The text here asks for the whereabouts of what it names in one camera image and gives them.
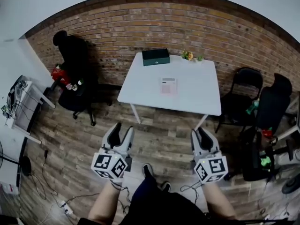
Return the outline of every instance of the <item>power strip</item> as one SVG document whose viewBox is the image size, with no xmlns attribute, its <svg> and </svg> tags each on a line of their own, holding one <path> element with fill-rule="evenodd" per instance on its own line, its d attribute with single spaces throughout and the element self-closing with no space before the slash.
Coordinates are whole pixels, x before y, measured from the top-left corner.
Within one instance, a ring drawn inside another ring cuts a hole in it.
<svg viewBox="0 0 300 225">
<path fill-rule="evenodd" d="M 60 201 L 58 202 L 58 204 L 60 206 L 63 206 L 66 202 L 65 201 Z M 65 204 L 65 206 L 62 207 L 64 209 L 64 213 L 65 214 L 68 214 L 68 215 L 71 215 L 73 213 L 73 210 L 70 208 L 69 205 Z"/>
</svg>

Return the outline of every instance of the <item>person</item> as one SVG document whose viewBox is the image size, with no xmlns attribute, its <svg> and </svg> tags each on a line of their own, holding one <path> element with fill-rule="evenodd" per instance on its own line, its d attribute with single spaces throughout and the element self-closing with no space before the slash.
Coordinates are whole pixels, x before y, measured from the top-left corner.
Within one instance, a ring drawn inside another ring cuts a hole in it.
<svg viewBox="0 0 300 225">
<path fill-rule="evenodd" d="M 208 224 L 212 222 L 190 200 L 169 193 L 171 184 L 158 188 L 150 164 L 142 168 L 144 181 L 133 194 L 128 214 L 120 225 L 131 224 Z M 117 210 L 121 185 L 108 181 L 90 210 L 88 219 L 78 225 L 111 225 Z M 211 219 L 236 219 L 236 213 L 216 183 L 202 185 Z"/>
</svg>

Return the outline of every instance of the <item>shoe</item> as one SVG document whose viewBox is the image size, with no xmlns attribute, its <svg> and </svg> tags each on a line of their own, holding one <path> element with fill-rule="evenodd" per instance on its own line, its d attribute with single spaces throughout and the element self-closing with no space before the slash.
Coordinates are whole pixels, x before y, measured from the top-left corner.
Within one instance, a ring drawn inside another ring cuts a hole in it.
<svg viewBox="0 0 300 225">
<path fill-rule="evenodd" d="M 148 176 L 154 177 L 152 166 L 149 163 L 145 163 L 142 166 L 142 173 L 143 173 L 145 178 L 148 177 Z"/>
<path fill-rule="evenodd" d="M 170 192 L 171 191 L 171 184 L 168 181 L 164 181 L 163 184 L 161 185 L 161 190 L 163 192 Z"/>
</svg>

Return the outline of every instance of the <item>white cube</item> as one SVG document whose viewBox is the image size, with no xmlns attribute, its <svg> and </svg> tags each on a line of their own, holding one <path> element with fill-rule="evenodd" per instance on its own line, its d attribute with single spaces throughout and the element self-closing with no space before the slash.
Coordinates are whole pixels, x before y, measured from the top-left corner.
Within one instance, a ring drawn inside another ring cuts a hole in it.
<svg viewBox="0 0 300 225">
<path fill-rule="evenodd" d="M 91 169 L 100 177 L 118 179 L 127 168 L 125 159 L 120 154 L 95 153 Z"/>
<path fill-rule="evenodd" d="M 228 174 L 226 157 L 201 158 L 194 170 L 202 183 L 219 181 Z"/>
</svg>

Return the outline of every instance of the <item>red object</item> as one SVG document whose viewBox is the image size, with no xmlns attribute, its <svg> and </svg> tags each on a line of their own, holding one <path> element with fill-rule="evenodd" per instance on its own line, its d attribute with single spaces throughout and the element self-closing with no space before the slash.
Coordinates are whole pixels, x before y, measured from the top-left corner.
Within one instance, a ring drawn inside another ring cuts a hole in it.
<svg viewBox="0 0 300 225">
<path fill-rule="evenodd" d="M 55 67 L 51 73 L 51 76 L 53 80 L 57 80 L 61 77 L 60 82 L 64 85 L 68 85 L 71 81 L 71 79 L 68 77 L 67 72 L 64 70 L 61 70 L 59 67 Z"/>
<path fill-rule="evenodd" d="M 263 134 L 265 137 L 272 137 L 272 136 L 273 136 L 272 130 L 262 130 L 262 134 Z"/>
</svg>

